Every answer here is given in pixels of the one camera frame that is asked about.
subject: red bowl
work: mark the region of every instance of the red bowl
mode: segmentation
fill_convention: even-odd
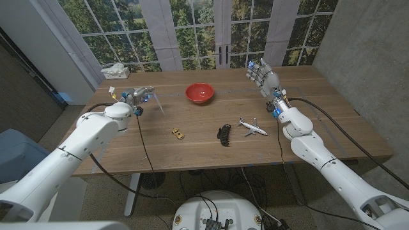
[[[207,83],[191,84],[185,91],[185,95],[195,104],[203,104],[215,93],[213,87]]]

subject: toy car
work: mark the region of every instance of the toy car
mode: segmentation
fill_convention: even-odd
[[[177,136],[179,140],[182,140],[185,137],[185,134],[183,134],[178,128],[173,128],[172,133]]]

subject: white toy airplane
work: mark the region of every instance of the white toy airplane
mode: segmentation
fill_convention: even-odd
[[[243,118],[240,117],[240,121],[237,123],[237,125],[244,125],[244,127],[250,128],[250,130],[246,134],[244,134],[245,137],[247,137],[250,134],[256,135],[256,132],[259,133],[259,134],[267,135],[267,133],[264,130],[260,129],[257,126],[256,118],[254,118],[253,125],[250,125],[250,124],[244,122]]]

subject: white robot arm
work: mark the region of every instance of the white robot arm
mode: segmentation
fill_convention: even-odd
[[[61,185],[104,143],[128,130],[131,115],[143,112],[154,87],[127,89],[104,112],[87,112],[77,128],[17,184],[0,194],[0,222],[36,222]]]
[[[375,189],[329,152],[314,132],[311,120],[291,107],[277,74],[263,59],[261,66],[250,62],[248,72],[247,77],[270,102],[274,117],[287,123],[282,131],[291,141],[294,154],[319,170],[361,221],[378,229],[408,229],[408,201]]]

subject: wooden tabletop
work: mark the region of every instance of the wooden tabletop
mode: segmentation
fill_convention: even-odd
[[[372,155],[391,156],[392,150],[386,142],[317,69],[312,66],[289,66],[274,68],[274,71],[278,73],[281,85],[289,97],[308,99],[326,110]],[[143,139],[154,170],[159,172],[280,164],[276,120],[266,111],[266,100],[245,74],[246,69],[131,73],[128,79],[103,81],[81,114],[94,104],[115,102],[108,93],[109,86],[114,86],[118,95],[126,88],[154,86],[166,115],[162,114],[152,98],[142,104],[144,112],[139,117]],[[210,103],[200,106],[186,98],[185,89],[195,82],[207,82],[214,87],[215,95]],[[313,121],[314,130],[336,157],[366,157],[319,111],[303,102],[292,101],[291,104]],[[244,134],[249,129],[236,126],[239,117],[248,123],[257,118],[258,126],[268,135],[245,137]],[[217,138],[219,127],[225,124],[231,125],[229,147],[223,147]],[[290,141],[283,136],[283,125],[279,126],[284,161],[302,162],[291,151]],[[128,127],[127,134],[115,137],[110,142],[100,162],[112,174],[150,172],[135,116]],[[185,134],[184,139],[179,140],[172,134],[174,127]],[[99,154],[100,150],[94,152],[97,158]],[[102,171],[96,168],[92,159],[87,158],[74,175],[94,173],[102,174]]]

